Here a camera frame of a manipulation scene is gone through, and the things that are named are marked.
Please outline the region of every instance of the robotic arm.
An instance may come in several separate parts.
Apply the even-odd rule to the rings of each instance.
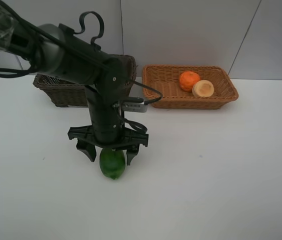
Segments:
[[[94,14],[100,24],[99,35],[93,37],[90,44],[75,36],[85,31],[84,19],[87,14]],[[92,162],[97,155],[95,146],[126,150],[127,165],[130,165],[139,152],[140,144],[148,146],[149,135],[145,126],[127,120],[124,112],[146,112],[147,105],[159,101],[162,94],[129,79],[121,61],[101,51],[101,47],[95,43],[104,33],[104,22],[99,14],[84,12],[79,23],[80,32],[61,23],[58,27],[53,24],[36,27],[0,0],[0,50],[18,55],[31,64],[28,70],[0,68],[0,77],[16,78],[40,73],[85,85],[92,125],[71,127],[69,139],[76,138],[76,148]],[[147,88],[160,97],[148,101],[125,97],[127,81]]]

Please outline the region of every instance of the dark wicker basket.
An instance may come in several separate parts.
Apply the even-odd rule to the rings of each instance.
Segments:
[[[113,55],[119,58],[126,66],[128,76],[131,80],[136,80],[137,65],[133,56]],[[86,93],[84,85],[74,84],[55,77],[37,74],[33,85],[44,91],[57,107],[87,107]],[[132,87],[131,82],[125,84],[125,94],[129,96]]]

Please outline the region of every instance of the white wall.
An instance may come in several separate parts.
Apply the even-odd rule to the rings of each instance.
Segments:
[[[260,0],[122,0],[124,54],[139,64],[230,70]]]
[[[282,80],[282,0],[262,0],[230,76]]]

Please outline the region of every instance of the cut fruit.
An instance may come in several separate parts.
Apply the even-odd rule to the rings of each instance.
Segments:
[[[208,80],[198,81],[192,89],[192,93],[195,97],[211,97],[215,92],[215,87]]]
[[[117,180],[126,169],[126,159],[122,150],[104,148],[100,153],[100,169],[104,176]]]

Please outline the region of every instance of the black cable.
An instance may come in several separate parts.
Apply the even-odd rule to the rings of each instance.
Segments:
[[[148,129],[146,126],[144,126],[143,124],[136,122],[136,121],[131,121],[128,120],[124,117],[122,117],[119,113],[119,111],[116,111],[117,117],[124,123],[129,124],[131,126],[131,128],[133,128],[134,130],[136,130],[138,133],[141,134],[146,134]]]
[[[96,16],[97,20],[99,21],[100,30],[99,34],[97,36],[94,36],[91,38],[90,44],[93,46],[94,50],[101,51],[101,46],[95,43],[97,39],[100,39],[103,37],[103,34],[105,33],[105,22],[103,21],[103,18],[95,11],[86,11],[82,13],[79,17],[79,23],[81,26],[81,31],[75,32],[74,34],[83,34],[86,31],[86,25],[85,25],[85,18],[88,14],[93,14]]]
[[[129,79],[128,81],[133,83],[133,84],[135,84],[135,85],[138,85],[139,87],[142,87],[142,88],[145,88],[145,89],[149,89],[150,91],[155,92],[156,94],[159,95],[159,97],[157,97],[157,98],[145,101],[144,105],[149,105],[149,104],[156,103],[156,102],[160,101],[163,98],[163,94],[160,91],[158,91],[158,90],[156,90],[156,89],[154,89],[154,88],[152,88],[150,86],[144,85],[144,84],[142,84],[140,82],[137,82],[135,80],[132,80],[132,79]]]
[[[78,51],[77,49],[75,49],[75,48],[73,48],[73,47],[71,47],[69,45],[66,45],[64,42],[60,41],[59,39],[51,36],[50,34],[46,33],[42,29],[40,29],[40,28],[34,26],[33,24],[31,24],[30,22],[24,20],[12,8],[10,8],[7,4],[5,4],[2,0],[0,0],[0,6],[2,8],[4,8],[7,12],[9,12],[20,23],[20,25],[24,28],[24,30],[33,38],[34,43],[35,43],[36,47],[39,50],[39,56],[40,56],[39,65],[35,66],[37,61],[36,61],[36,58],[33,57],[33,59],[30,61],[31,62],[31,67],[28,70],[17,70],[17,69],[9,69],[9,68],[0,68],[0,72],[15,73],[15,74],[0,74],[0,78],[17,78],[17,77],[22,77],[22,76],[25,76],[25,75],[37,72],[38,69],[40,69],[40,67],[44,65],[44,63],[45,63],[45,54],[44,54],[43,49],[41,47],[39,38],[38,38],[38,36],[35,33],[42,35],[43,37],[45,37],[48,40],[52,41],[56,45],[62,47],[69,54],[72,54],[72,55],[74,55],[77,58],[80,58],[80,59],[82,59],[84,61],[88,61],[91,64],[95,65],[96,67],[99,67],[99,68],[101,68],[101,69],[103,69],[105,71],[109,71],[110,70],[110,68],[107,65],[103,64],[102,62],[99,62],[98,60],[94,59],[93,57],[91,57],[89,55],[86,55],[86,54],[83,54],[81,51]],[[77,34],[80,34],[80,33],[85,31],[84,18],[89,13],[93,13],[94,15],[97,16],[97,18],[98,18],[98,20],[99,20],[99,22],[101,24],[100,25],[100,33],[99,33],[99,35],[100,34],[103,35],[103,31],[102,31],[102,29],[104,29],[104,28],[102,28],[103,20],[100,21],[99,18],[101,16],[99,14],[97,14],[96,12],[93,12],[93,11],[91,11],[91,12],[84,12],[84,13],[81,14],[80,19],[79,19],[79,22],[80,22],[80,25],[81,25],[81,32],[78,32]],[[150,90],[152,92],[155,92],[155,93],[157,93],[159,95],[159,97],[157,97],[157,98],[145,101],[144,105],[149,105],[149,104],[155,103],[155,102],[157,102],[157,101],[159,101],[159,100],[161,100],[163,98],[162,93],[159,92],[158,90],[152,88],[152,87],[149,87],[147,85],[139,83],[139,82],[137,82],[135,80],[131,80],[131,79],[129,79],[127,77],[124,77],[124,76],[118,76],[118,77],[122,77],[126,81],[132,82],[133,84],[135,84],[137,86],[140,86],[142,88],[146,88],[146,89],[148,89],[148,90]]]
[[[7,4],[0,0],[0,6],[5,9],[8,13],[12,15],[12,17],[19,22],[19,24],[24,28],[24,30],[29,34],[29,36],[34,40],[34,43],[39,51],[39,65],[37,65],[36,58],[33,53],[33,58],[31,59],[31,66],[28,70],[19,70],[19,69],[10,69],[10,68],[0,68],[0,72],[2,73],[14,73],[14,74],[2,74],[0,73],[0,78],[18,78],[23,77],[25,75],[35,73],[40,69],[42,65],[45,63],[45,54],[41,47],[38,36],[29,28],[27,21],[21,18],[12,8],[10,8]]]

